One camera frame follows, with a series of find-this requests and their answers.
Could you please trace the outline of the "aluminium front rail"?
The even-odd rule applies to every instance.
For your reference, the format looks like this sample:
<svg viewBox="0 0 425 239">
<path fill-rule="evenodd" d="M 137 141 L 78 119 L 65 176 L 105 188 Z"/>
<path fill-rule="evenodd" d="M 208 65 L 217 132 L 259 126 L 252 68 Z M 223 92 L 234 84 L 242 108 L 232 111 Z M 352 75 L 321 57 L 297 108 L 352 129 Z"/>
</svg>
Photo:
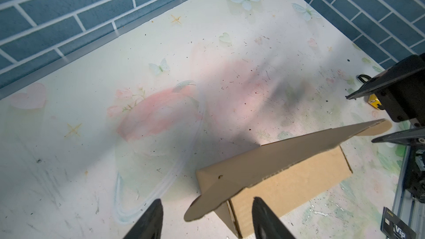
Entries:
<svg viewBox="0 0 425 239">
<path fill-rule="evenodd" d="M 414 230 L 417 239 L 423 239 L 425 237 L 425 205 L 417 201 L 413 195 L 403 187 L 409 155 L 410 147 L 406 147 L 392 212 Z"/>
</svg>

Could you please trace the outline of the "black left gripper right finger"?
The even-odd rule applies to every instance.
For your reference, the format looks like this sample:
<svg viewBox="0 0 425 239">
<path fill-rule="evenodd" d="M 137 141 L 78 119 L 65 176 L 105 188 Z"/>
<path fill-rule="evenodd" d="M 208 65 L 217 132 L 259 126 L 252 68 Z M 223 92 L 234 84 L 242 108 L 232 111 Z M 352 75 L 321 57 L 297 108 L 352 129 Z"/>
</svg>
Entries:
<svg viewBox="0 0 425 239">
<path fill-rule="evenodd" d="M 260 197 L 254 197 L 252 220 L 257 239 L 295 239 Z"/>
</svg>

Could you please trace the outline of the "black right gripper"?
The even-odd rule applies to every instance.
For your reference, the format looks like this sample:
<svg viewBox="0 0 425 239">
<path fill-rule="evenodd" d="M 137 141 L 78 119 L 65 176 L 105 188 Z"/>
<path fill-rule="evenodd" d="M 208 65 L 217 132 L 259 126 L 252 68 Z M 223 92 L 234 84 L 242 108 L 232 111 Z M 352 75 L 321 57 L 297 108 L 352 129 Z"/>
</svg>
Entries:
<svg viewBox="0 0 425 239">
<path fill-rule="evenodd" d="M 376 94 L 394 122 L 410 121 L 413 126 L 425 125 L 425 56 L 412 55 L 376 76 L 359 90 L 346 96 L 355 100 Z M 372 143 L 394 143 L 404 146 L 424 146 L 425 128 L 405 131 L 374 138 Z"/>
</svg>

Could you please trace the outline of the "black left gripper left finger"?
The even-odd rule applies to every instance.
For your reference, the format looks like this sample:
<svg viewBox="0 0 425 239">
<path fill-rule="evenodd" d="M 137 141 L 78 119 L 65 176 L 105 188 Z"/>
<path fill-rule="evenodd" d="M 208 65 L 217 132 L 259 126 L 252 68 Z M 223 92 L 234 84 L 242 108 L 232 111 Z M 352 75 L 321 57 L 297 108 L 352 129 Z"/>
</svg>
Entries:
<svg viewBox="0 0 425 239">
<path fill-rule="evenodd" d="M 133 225 L 124 239 L 160 239 L 163 226 L 163 205 L 156 199 Z"/>
</svg>

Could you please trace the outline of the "brown cardboard box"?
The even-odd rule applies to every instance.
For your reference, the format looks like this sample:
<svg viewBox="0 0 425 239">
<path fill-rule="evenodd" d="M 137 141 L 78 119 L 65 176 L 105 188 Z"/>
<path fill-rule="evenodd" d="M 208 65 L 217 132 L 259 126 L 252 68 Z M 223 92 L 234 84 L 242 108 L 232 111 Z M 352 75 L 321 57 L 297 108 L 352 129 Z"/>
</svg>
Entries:
<svg viewBox="0 0 425 239">
<path fill-rule="evenodd" d="M 376 136 L 391 128 L 386 119 L 331 128 L 269 143 L 197 170 L 201 195 L 187 222 L 215 212 L 240 239 L 253 228 L 253 202 L 261 198 L 283 216 L 352 175 L 341 148 L 355 136 Z"/>
</svg>

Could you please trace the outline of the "black VIP card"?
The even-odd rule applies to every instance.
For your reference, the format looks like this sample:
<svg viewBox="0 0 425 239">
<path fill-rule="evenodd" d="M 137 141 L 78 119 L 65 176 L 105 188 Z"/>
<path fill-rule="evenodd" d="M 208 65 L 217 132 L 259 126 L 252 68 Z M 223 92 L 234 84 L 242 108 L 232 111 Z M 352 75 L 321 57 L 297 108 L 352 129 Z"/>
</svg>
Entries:
<svg viewBox="0 0 425 239">
<path fill-rule="evenodd" d="M 389 208 L 384 207 L 381 231 L 388 239 L 415 239 L 416 233 Z"/>
</svg>

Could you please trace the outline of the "yellow tape measure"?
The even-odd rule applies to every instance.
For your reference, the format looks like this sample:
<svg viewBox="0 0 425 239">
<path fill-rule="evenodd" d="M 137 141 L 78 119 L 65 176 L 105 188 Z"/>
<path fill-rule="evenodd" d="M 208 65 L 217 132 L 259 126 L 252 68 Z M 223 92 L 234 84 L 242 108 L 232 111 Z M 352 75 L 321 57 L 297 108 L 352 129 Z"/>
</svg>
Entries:
<svg viewBox="0 0 425 239">
<path fill-rule="evenodd" d="M 362 82 L 363 84 L 365 84 L 368 81 L 370 81 L 372 79 L 372 77 L 365 75 L 365 74 L 360 74 L 360 75 L 357 76 L 357 79 L 360 82 Z M 382 111 L 384 110 L 380 100 L 377 98 L 377 96 L 375 94 L 370 95 L 367 102 L 370 106 L 372 106 L 373 108 L 375 108 L 377 110 L 382 110 Z"/>
</svg>

